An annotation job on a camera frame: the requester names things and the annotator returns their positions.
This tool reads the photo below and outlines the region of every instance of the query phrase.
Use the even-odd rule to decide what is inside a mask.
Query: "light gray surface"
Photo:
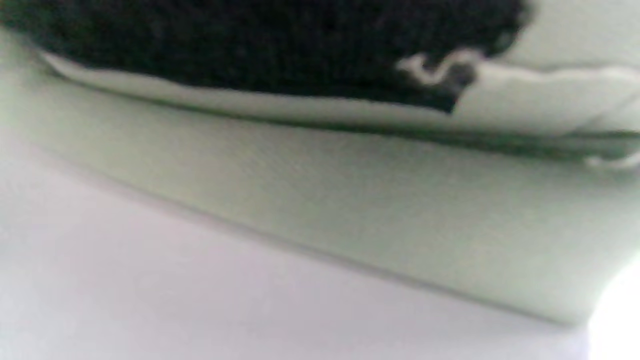
[[[0,234],[3,360],[587,359],[580,329],[289,252],[1,137]]]

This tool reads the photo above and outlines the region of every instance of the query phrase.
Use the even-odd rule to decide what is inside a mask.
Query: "black knit fabric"
[[[436,66],[465,47],[498,54],[526,9],[524,0],[2,0],[0,21],[89,67],[451,111],[464,86],[417,86],[396,63],[426,53]],[[447,81],[472,78],[454,67]]]

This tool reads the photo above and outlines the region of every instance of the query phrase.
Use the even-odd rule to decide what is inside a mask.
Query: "pale green fabric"
[[[640,250],[631,177],[151,104],[0,44],[3,131],[306,249],[568,323]]]

